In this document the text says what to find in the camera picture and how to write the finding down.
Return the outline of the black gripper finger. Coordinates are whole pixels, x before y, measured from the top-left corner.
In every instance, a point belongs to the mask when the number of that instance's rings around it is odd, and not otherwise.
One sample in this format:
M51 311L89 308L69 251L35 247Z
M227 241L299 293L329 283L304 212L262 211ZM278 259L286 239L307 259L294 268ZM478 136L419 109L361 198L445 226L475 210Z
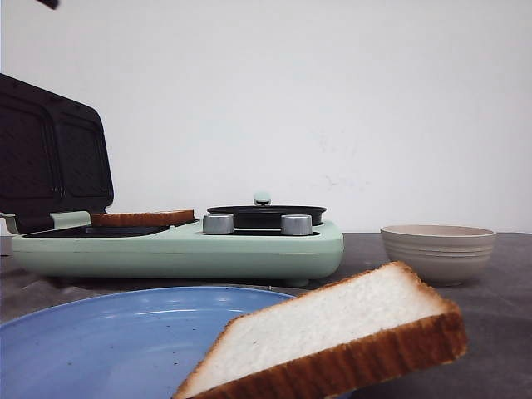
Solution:
M50 8L51 10L56 10L59 5L59 0L37 0L39 3L43 4L44 6Z

